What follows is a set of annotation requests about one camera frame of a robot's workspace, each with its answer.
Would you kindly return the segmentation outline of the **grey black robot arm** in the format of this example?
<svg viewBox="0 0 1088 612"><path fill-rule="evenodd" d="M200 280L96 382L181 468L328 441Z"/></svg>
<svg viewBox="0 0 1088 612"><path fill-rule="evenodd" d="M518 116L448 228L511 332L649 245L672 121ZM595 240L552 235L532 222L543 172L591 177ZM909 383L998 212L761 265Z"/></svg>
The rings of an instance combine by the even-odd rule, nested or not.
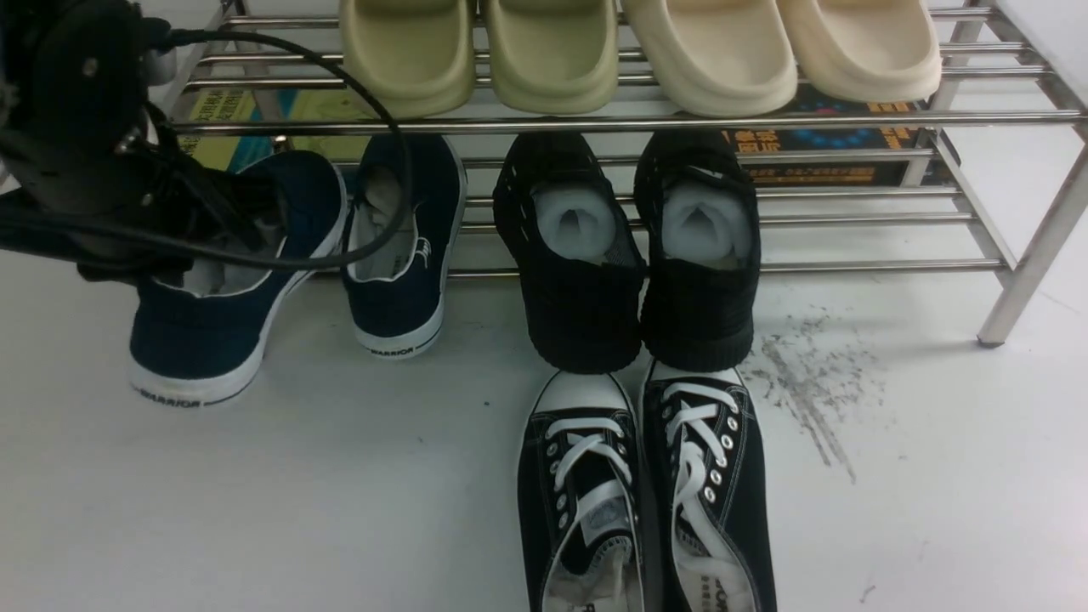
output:
<svg viewBox="0 0 1088 612"><path fill-rule="evenodd" d="M135 1L4 1L4 250L120 282L264 259L259 222L285 208L275 182L203 167L150 99L185 42Z"/></svg>

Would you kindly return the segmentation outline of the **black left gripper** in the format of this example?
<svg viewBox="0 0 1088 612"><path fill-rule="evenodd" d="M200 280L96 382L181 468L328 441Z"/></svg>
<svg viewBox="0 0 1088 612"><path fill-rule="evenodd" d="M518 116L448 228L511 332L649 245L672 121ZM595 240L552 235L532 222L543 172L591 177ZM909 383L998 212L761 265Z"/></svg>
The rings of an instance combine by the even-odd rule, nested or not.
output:
<svg viewBox="0 0 1088 612"><path fill-rule="evenodd" d="M222 237L257 254L286 219L268 172L207 169L174 136L152 144L141 127L7 127L3 164L18 183L3 195L3 249L77 264L92 282L178 274Z"/></svg>

